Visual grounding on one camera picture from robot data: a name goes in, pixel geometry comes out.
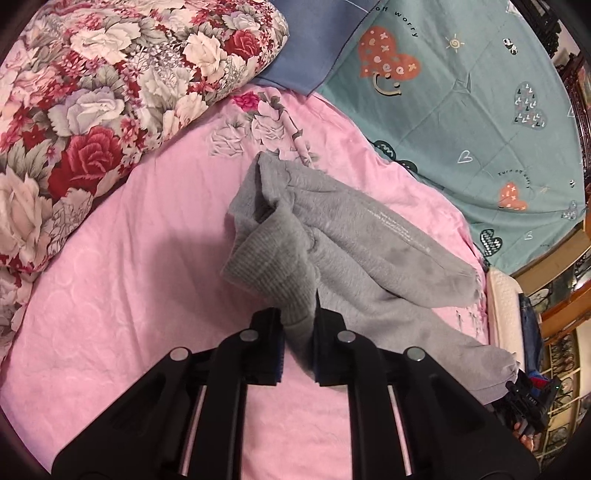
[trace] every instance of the wooden headboard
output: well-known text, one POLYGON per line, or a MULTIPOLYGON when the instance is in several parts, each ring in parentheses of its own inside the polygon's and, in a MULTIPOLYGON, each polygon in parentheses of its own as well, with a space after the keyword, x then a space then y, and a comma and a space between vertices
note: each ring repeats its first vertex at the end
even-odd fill
POLYGON ((589 119, 589 112, 579 83, 579 71, 584 63, 585 60, 582 54, 571 56, 569 62, 560 69, 560 77, 569 94, 579 129, 581 153, 583 154, 585 196, 588 199, 591 193, 591 120, 589 119))

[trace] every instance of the wooden furniture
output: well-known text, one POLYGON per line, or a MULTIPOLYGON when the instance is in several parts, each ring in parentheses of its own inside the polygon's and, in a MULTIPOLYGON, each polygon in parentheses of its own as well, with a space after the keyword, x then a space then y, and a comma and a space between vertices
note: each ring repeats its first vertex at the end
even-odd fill
POLYGON ((540 331, 546 344, 556 343, 591 316, 591 281, 542 314, 540 331))
POLYGON ((562 385, 549 412, 548 430, 534 437, 534 456, 542 469, 548 467, 570 440, 588 404, 588 398, 580 395, 581 364, 576 332, 545 347, 543 374, 557 375, 562 385))
POLYGON ((558 34, 561 26, 558 15, 543 0, 511 1, 530 25, 550 58, 558 51, 558 34))

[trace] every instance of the metal screw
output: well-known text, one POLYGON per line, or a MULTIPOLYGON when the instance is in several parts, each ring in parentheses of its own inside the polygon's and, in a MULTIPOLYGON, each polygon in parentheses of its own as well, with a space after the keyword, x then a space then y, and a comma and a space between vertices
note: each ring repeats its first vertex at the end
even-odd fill
POLYGON ((339 339, 340 342, 343 343, 351 343, 356 338, 355 334, 350 330, 342 330, 339 333, 337 333, 336 337, 339 339))
POLYGON ((256 330, 248 329, 240 333, 240 340, 243 342, 254 342, 258 338, 256 330))
POLYGON ((412 346, 407 350, 407 357, 416 362, 420 362, 425 358, 425 350, 417 346, 412 346))
POLYGON ((189 356, 189 353, 189 350, 187 350, 185 347, 180 346, 178 348, 175 348, 172 352, 170 352, 170 358, 175 362, 181 362, 189 356))

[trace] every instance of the blue pillowcase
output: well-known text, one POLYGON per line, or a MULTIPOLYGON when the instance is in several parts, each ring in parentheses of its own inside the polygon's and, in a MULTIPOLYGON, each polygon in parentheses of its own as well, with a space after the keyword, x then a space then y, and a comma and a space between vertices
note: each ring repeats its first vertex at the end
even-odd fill
POLYGON ((290 37, 254 83, 304 95, 324 81, 349 37, 378 0, 271 0, 287 19, 290 37))

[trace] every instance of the heart print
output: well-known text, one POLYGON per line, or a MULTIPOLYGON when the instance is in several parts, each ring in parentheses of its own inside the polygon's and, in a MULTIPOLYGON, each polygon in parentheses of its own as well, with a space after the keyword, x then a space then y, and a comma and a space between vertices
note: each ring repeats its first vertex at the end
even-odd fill
POLYGON ((492 257, 503 246, 503 239, 495 236, 495 231, 492 228, 487 228, 480 233, 480 242, 484 247, 485 258, 492 257))
POLYGON ((396 39, 384 27, 369 27, 359 40, 358 53, 361 59, 360 77, 377 74, 402 81, 412 80, 421 73, 421 63, 415 57, 396 52, 396 39))
POLYGON ((515 116, 513 123, 534 130, 542 130, 547 123, 544 111, 538 107, 538 96, 529 82, 522 82, 513 97, 515 116))
POLYGON ((501 189, 499 194, 499 208, 527 210, 527 202, 519 200, 519 189, 512 181, 501 189))

